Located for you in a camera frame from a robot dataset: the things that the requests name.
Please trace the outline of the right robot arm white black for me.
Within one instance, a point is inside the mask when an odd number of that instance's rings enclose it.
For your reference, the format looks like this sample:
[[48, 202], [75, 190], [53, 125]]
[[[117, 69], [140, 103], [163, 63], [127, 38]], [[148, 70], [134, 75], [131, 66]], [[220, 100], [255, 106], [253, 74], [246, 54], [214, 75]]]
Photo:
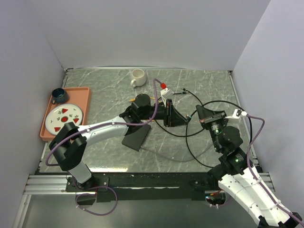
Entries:
[[208, 130], [216, 152], [221, 153], [220, 164], [209, 170], [208, 185], [222, 189], [233, 198], [254, 220], [259, 228], [295, 228], [303, 225], [301, 216], [291, 212], [262, 180], [250, 152], [244, 152], [239, 130], [228, 125], [250, 115], [236, 109], [231, 116], [224, 111], [212, 111], [196, 106], [203, 129]]

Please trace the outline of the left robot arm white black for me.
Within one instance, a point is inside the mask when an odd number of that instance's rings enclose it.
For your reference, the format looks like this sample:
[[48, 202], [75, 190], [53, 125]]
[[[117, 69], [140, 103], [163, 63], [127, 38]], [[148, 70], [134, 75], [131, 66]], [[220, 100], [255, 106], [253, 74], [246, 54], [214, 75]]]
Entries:
[[182, 126], [189, 122], [175, 109], [171, 99], [156, 101], [152, 105], [147, 94], [139, 94], [123, 113], [111, 120], [84, 126], [64, 124], [49, 144], [49, 149], [57, 161], [56, 165], [72, 175], [78, 187], [88, 191], [93, 188], [94, 178], [82, 161], [85, 149], [110, 138], [134, 134], [152, 120], [163, 120], [166, 127]]

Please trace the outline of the black network switch box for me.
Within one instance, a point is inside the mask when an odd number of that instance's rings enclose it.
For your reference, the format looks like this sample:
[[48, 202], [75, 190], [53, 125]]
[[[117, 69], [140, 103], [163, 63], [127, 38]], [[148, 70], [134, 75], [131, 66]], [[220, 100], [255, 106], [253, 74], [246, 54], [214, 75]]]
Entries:
[[151, 126], [148, 124], [142, 126], [136, 132], [125, 136], [122, 140], [122, 145], [139, 152], [141, 146], [149, 134], [150, 129]]

